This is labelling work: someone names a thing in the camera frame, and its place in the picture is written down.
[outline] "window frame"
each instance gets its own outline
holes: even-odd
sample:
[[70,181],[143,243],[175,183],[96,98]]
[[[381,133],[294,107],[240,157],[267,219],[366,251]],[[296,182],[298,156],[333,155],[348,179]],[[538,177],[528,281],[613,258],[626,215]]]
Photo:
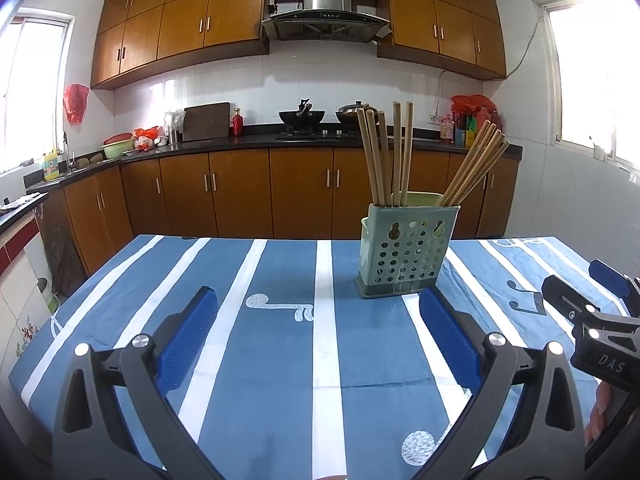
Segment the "window frame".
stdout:
[[[56,95],[55,95],[55,106],[54,106],[54,115],[52,118],[51,125],[51,140],[52,140],[52,148],[57,152],[60,151],[60,144],[58,142],[59,132],[62,128],[62,120],[63,120],[63,112],[62,112],[62,100],[64,93],[64,80],[66,73],[66,60],[68,57],[68,48],[70,43],[71,30],[73,27],[73,17],[67,14],[62,14],[58,12],[46,12],[39,9],[19,9],[16,12],[15,16],[11,20],[11,24],[20,24],[20,34],[18,35],[18,41],[20,36],[22,35],[22,28],[25,23],[47,23],[49,25],[55,25],[57,27],[62,27],[62,48],[60,49],[60,60],[58,61],[58,72],[57,72],[57,85],[56,85]],[[9,82],[11,81],[11,73],[14,69],[15,62],[15,52],[14,59],[12,59],[11,68],[9,70]],[[33,156],[33,160],[40,160],[42,156]],[[6,168],[6,170],[0,170],[0,174],[6,173],[8,171],[14,170],[15,168]]]

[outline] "screw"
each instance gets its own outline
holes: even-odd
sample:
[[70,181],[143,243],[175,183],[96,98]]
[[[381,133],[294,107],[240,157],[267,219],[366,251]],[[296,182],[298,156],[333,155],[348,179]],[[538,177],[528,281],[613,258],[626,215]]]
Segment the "screw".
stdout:
[[499,332],[491,332],[489,334],[489,343],[494,346],[504,346],[507,343],[507,338]]
[[146,334],[139,334],[131,340],[131,344],[135,346],[135,348],[144,348],[149,344],[149,336]]

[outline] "white tile wall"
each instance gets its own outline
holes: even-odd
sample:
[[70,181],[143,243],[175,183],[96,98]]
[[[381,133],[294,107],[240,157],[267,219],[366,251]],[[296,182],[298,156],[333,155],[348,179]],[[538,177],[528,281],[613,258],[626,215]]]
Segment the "white tile wall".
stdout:
[[[415,126],[433,128],[429,117],[440,72],[378,59],[374,44],[273,41],[268,56],[197,65],[116,90],[114,124],[117,132],[148,128],[162,124],[164,112],[172,108],[225,101],[242,110],[245,124],[280,123],[278,113],[296,110],[300,99],[310,99],[314,110],[326,112],[326,122],[335,122],[335,111],[356,100],[389,112],[393,101],[413,100]],[[173,99],[165,85],[171,80]],[[453,95],[476,93],[482,93],[481,82],[446,73],[438,113],[446,113]]]

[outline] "blue tablecloth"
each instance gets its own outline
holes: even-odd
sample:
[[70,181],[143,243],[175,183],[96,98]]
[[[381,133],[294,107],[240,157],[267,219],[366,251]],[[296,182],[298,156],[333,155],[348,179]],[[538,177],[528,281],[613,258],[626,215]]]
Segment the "blue tablecloth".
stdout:
[[[220,312],[168,400],[228,480],[409,479],[470,392],[422,322],[417,295],[359,297],[358,256],[359,242],[139,236],[42,327],[10,381],[51,429],[78,343],[104,350],[153,333],[206,285]],[[549,274],[603,312],[626,315],[555,238],[453,241],[437,286],[486,332],[532,348],[557,340],[571,355],[571,326],[539,292]],[[578,370],[574,377],[587,418],[597,382]],[[160,465],[120,390],[140,453]],[[497,452],[517,395],[479,460]]]

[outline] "lower cabinet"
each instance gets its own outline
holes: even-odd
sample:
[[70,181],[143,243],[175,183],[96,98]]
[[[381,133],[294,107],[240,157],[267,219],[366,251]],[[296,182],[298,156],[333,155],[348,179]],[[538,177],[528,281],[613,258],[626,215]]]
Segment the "lower cabinet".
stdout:
[[189,237],[218,236],[209,155],[161,158],[160,171],[172,233]]
[[209,153],[221,238],[273,238],[269,150]]
[[133,234],[170,235],[160,161],[152,159],[123,164],[120,173]]
[[274,238],[331,238],[334,150],[277,148],[270,159]]

